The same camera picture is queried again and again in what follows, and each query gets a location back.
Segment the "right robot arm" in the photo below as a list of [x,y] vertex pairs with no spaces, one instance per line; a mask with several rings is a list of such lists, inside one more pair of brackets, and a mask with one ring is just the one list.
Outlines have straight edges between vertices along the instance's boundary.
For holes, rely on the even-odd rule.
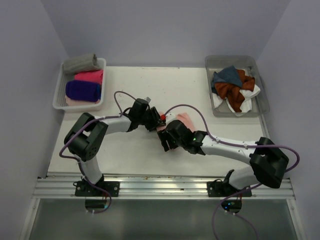
[[157,134],[166,152],[180,147],[193,155],[220,156],[245,163],[245,168],[231,169],[222,181],[221,189],[231,197],[251,185],[278,189],[289,163],[289,158],[266,137],[249,142],[224,140],[210,137],[207,131],[191,131],[177,119]]

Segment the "light pink towel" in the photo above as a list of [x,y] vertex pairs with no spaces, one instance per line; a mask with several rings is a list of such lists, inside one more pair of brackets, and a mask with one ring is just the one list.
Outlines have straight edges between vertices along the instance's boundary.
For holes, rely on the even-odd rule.
[[[181,121],[190,131],[194,132],[196,130],[190,116],[186,112],[177,114],[176,119]],[[157,127],[156,131],[165,152],[178,147],[174,139],[167,133],[166,126]]]

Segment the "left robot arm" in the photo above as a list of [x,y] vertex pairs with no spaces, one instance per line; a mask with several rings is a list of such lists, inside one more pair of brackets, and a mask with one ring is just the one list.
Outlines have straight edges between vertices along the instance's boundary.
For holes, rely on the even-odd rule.
[[93,116],[83,113],[64,138],[64,146],[59,156],[76,160],[82,178],[87,182],[86,190],[92,196],[103,193],[104,176],[99,168],[97,153],[106,135],[129,133],[144,126],[147,131],[155,131],[166,125],[166,117],[155,107],[150,107],[145,99],[138,98],[133,105],[115,116]]

